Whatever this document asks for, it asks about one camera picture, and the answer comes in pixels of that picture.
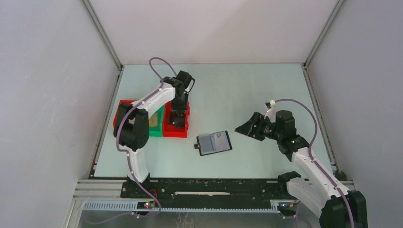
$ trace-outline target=white enclosure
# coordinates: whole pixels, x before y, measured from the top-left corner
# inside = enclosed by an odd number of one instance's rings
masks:
[[[122,64],[301,63],[337,0],[94,0]]]
[[[354,182],[348,182],[350,189],[365,195],[369,227],[400,227],[402,8],[400,0],[1,1],[0,227],[76,228],[84,202],[79,196],[91,197],[84,187],[75,191],[77,181],[89,186],[92,180],[80,179],[94,170],[100,177],[125,176],[127,167],[113,148],[112,118],[119,99],[141,97],[158,83],[148,66],[140,65],[153,56],[203,77],[197,88],[203,92],[190,98],[198,102],[191,121],[202,113],[212,116],[211,110],[203,112],[210,81],[220,82],[215,89],[234,81],[216,95],[232,99],[224,108],[238,113],[223,113],[219,99],[212,98],[224,123],[201,121],[203,133],[214,127],[233,131],[241,119],[263,112],[270,99],[301,99],[318,117],[319,159],[328,170],[345,172]],[[168,74],[165,66],[157,68]],[[240,83],[250,91],[233,93]],[[246,104],[242,111],[234,105],[237,96]],[[298,132],[310,139],[309,116],[293,105],[284,107],[298,113]],[[199,134],[189,132],[192,138]],[[275,154],[275,142],[265,141],[273,147],[265,154],[262,144],[230,137],[237,155],[249,148],[258,152],[241,157],[250,173],[230,160],[233,166],[220,177],[265,178],[293,170]],[[173,145],[168,150],[185,160],[196,158],[177,150],[192,141],[164,140],[151,140],[149,157]],[[263,170],[265,160],[275,169]],[[178,170],[157,169],[164,161],[173,159],[165,154],[148,165],[157,175],[178,176]],[[99,170],[97,162],[103,162]],[[182,177],[204,177],[198,174]],[[111,183],[102,194],[118,200],[122,182]],[[319,227],[317,218],[304,213]],[[182,221],[177,217],[167,221]],[[267,219],[259,226],[280,227]]]

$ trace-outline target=floor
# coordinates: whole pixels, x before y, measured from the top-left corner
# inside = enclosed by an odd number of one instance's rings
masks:
[[[154,218],[137,219],[135,216],[124,215],[111,221],[91,225],[87,221],[102,222],[121,211],[84,211],[79,228],[294,228],[295,219],[282,219],[276,213],[210,213],[210,212],[163,212]],[[319,220],[307,208],[302,206],[299,215],[308,220],[313,228],[319,228]],[[309,225],[299,220],[299,228]]]
[[[190,64],[173,65],[178,72],[189,72],[196,80],[189,96],[188,137],[150,137],[145,146],[151,177],[162,178],[276,178],[298,169],[279,152],[273,140],[263,142],[234,132],[254,112],[264,114],[264,103],[272,99],[293,98],[312,111],[300,64]],[[174,76],[169,67],[156,65],[164,76]],[[118,152],[113,136],[113,117],[119,100],[139,99],[158,85],[148,65],[126,65],[107,125],[95,177],[126,177],[125,153]],[[290,110],[296,119],[297,133],[310,141],[314,124],[305,109],[291,102],[276,105]],[[233,150],[200,156],[194,149],[198,135],[228,131]],[[330,170],[330,162],[321,132],[313,150]]]

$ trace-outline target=red box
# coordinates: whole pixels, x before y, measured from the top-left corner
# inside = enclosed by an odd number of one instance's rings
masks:
[[[120,104],[122,104],[122,103],[129,103],[130,104],[131,102],[134,102],[134,101],[136,101],[136,100],[120,100],[119,105],[117,106],[117,108],[119,108]],[[115,118],[114,118],[114,123],[113,123],[114,128],[115,128],[115,125],[116,125],[116,118],[117,118],[117,110],[116,110],[116,113],[115,113]]]
[[[169,117],[171,116],[171,102],[166,103],[165,105],[165,113],[163,119],[163,137],[177,137],[177,138],[187,138],[188,137],[188,129],[189,129],[189,115],[190,115],[190,107],[189,102],[187,104],[188,111],[186,111],[185,115],[185,128],[176,128],[169,123]]]

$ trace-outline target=aluminum frame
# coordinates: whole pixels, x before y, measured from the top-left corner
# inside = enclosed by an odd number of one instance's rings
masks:
[[[122,74],[123,74],[124,69],[125,69],[125,67],[122,67],[122,69],[118,73],[116,83],[115,83],[115,86],[114,86],[114,89],[113,89],[113,92],[112,92],[112,95],[111,95],[111,99],[109,101],[108,110],[105,113],[105,119],[104,119],[104,121],[102,123],[102,130],[100,132],[100,135],[98,136],[99,141],[96,144],[96,147],[95,147],[95,150],[94,150],[94,153],[93,153],[93,160],[92,160],[92,163],[91,163],[91,165],[90,165],[90,167],[88,169],[88,172],[86,173],[87,177],[92,177],[91,172],[96,167],[96,163],[97,163],[98,158],[99,158],[99,152],[100,152],[100,149],[102,147],[102,144],[104,143],[106,129],[108,127],[109,118],[111,117],[111,114],[112,114],[112,108],[113,108],[115,98],[116,98],[116,95],[117,95],[117,90],[118,90],[120,82],[122,80]]]
[[[339,162],[336,159],[335,153],[334,153],[333,148],[332,148],[332,143],[330,141],[330,137],[329,137],[329,135],[327,133],[326,125],[325,125],[323,115],[322,115],[322,112],[321,112],[322,109],[320,108],[321,106],[320,106],[320,103],[318,101],[317,94],[315,92],[312,80],[311,80],[311,78],[309,76],[309,72],[305,68],[304,64],[301,64],[301,68],[302,68],[302,72],[304,73],[305,81],[306,81],[307,86],[308,86],[308,92],[309,92],[309,95],[311,96],[312,104],[314,106],[314,111],[315,111],[315,114],[317,116],[317,122],[318,122],[318,125],[319,125],[319,128],[320,128],[320,131],[322,133],[323,142],[325,143],[326,152],[327,152],[327,155],[328,155],[329,160],[330,160],[330,166],[332,167],[333,173],[336,174],[336,173],[338,173],[340,171],[340,168],[338,166]]]
[[[70,203],[70,208],[68,211],[68,217],[66,218],[64,228],[77,228],[82,214],[82,205],[83,202],[81,200],[72,200]]]
[[[111,41],[109,40],[108,36],[106,35],[106,32],[104,28],[102,27],[101,22],[98,19],[98,16],[95,13],[94,8],[92,7],[91,3],[89,0],[81,0],[81,3],[83,4],[84,9],[87,11],[92,23],[94,24],[94,27],[96,31],[98,32],[101,40],[106,46],[106,49],[108,50],[109,54],[111,55],[112,59],[114,60],[117,68],[119,70],[122,69],[123,65],[119,60],[119,57],[117,56],[117,53],[115,49],[112,46]]]

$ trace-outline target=green box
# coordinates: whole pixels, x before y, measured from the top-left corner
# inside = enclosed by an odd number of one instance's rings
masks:
[[[150,136],[162,137],[163,136],[163,115],[165,111],[165,105],[158,109],[155,113],[158,115],[158,126],[150,127]]]

